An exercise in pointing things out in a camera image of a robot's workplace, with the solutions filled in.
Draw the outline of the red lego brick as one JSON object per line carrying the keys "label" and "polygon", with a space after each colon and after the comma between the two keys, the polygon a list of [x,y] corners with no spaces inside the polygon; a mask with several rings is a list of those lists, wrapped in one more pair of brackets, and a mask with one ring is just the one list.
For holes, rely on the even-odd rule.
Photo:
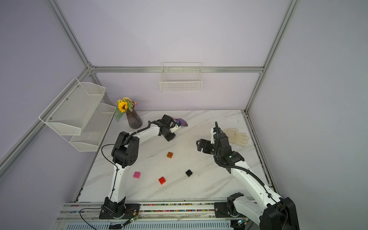
{"label": "red lego brick", "polygon": [[161,185],[163,185],[163,184],[165,184],[165,183],[166,183],[166,180],[165,180],[165,178],[164,178],[164,177],[159,178],[159,179],[158,179],[158,181],[159,181],[159,183],[160,183]]}

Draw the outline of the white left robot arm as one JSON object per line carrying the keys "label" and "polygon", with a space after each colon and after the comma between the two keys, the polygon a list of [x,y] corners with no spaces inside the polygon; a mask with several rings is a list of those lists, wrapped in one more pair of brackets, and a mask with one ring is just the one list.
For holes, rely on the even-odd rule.
{"label": "white left robot arm", "polygon": [[119,133],[116,142],[110,144],[113,147],[110,163],[114,166],[114,177],[109,194],[101,206],[99,219],[129,219],[133,216],[125,205],[126,184],[130,167],[138,159],[140,144],[156,136],[171,141],[175,138],[175,131],[185,126],[188,126],[186,121],[163,115],[159,120],[149,121],[142,129]]}

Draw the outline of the black lego brick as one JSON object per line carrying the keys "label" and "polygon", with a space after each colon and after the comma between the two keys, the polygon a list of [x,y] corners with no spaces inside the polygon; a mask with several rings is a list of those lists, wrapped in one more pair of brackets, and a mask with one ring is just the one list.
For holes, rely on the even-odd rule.
{"label": "black lego brick", "polygon": [[193,172],[191,170],[187,170],[186,171],[186,175],[187,175],[187,177],[190,177],[190,176],[193,175]]}

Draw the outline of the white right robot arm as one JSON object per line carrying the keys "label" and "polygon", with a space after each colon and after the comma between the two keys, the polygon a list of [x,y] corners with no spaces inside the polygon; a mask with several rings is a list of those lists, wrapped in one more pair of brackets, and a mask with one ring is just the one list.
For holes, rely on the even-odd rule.
{"label": "white right robot arm", "polygon": [[213,155],[215,163],[238,179],[254,198],[252,202],[242,193],[229,196],[230,215],[244,215],[262,230],[300,228],[295,203],[273,191],[252,171],[244,157],[232,150],[228,136],[217,123],[211,130],[211,140],[200,139],[196,146],[198,151]]}

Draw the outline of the pink lego brick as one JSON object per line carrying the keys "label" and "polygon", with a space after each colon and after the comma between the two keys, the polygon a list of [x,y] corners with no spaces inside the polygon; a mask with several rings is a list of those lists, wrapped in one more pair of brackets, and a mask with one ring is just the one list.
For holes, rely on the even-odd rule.
{"label": "pink lego brick", "polygon": [[136,179],[139,179],[140,176],[141,176],[140,172],[134,172],[134,174],[133,174],[133,177],[136,178]]}

